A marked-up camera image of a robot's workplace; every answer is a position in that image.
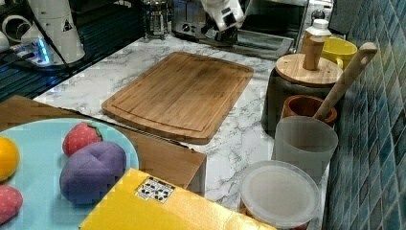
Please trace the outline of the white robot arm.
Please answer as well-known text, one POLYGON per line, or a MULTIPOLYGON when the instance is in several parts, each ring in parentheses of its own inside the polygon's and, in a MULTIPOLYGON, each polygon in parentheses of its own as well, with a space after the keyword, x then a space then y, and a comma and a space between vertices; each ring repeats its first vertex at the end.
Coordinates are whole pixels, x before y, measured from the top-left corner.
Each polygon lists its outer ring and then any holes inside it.
POLYGON ((242 26, 245 15, 238 0, 200 0, 207 14, 205 26, 201 32, 205 35, 209 29, 217 31, 215 40, 234 44, 237 42, 237 30, 242 26))

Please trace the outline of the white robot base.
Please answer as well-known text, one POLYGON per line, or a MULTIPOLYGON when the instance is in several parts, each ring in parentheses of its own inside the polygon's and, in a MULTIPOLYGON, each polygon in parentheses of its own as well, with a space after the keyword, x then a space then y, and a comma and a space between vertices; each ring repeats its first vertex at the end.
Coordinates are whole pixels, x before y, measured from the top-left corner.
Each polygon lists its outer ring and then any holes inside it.
POLYGON ((28 0, 33 22, 21 15, 9 15, 1 24, 1 31, 16 42, 10 49, 38 67, 68 66, 85 56, 77 28, 71 14, 69 0, 28 0), (20 38, 7 34, 11 20, 21 20, 29 29, 20 38))

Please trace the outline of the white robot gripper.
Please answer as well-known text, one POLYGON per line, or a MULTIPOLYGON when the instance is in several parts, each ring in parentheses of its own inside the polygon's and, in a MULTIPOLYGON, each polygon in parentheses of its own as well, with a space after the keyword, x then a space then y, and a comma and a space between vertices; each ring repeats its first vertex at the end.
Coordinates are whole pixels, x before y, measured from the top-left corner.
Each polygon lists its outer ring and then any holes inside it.
POLYGON ((241 5, 239 3, 203 3, 202 6, 219 30, 214 39, 223 43, 235 44, 237 42, 236 28, 240 28, 245 19, 241 5))

